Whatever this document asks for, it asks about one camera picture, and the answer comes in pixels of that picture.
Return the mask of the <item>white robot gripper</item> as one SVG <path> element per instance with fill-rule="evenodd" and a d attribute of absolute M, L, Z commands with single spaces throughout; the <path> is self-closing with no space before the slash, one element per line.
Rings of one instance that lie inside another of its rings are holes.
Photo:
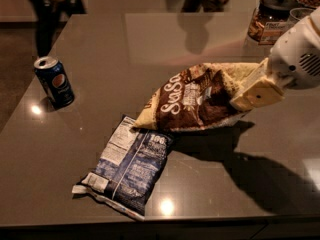
<path fill-rule="evenodd" d="M 292 89 L 320 85 L 320 8 L 305 16 L 282 34 L 264 59 L 242 82 L 230 104 L 249 111 L 280 102 L 284 91 L 266 78 L 266 71 L 279 78 L 291 78 Z"/>

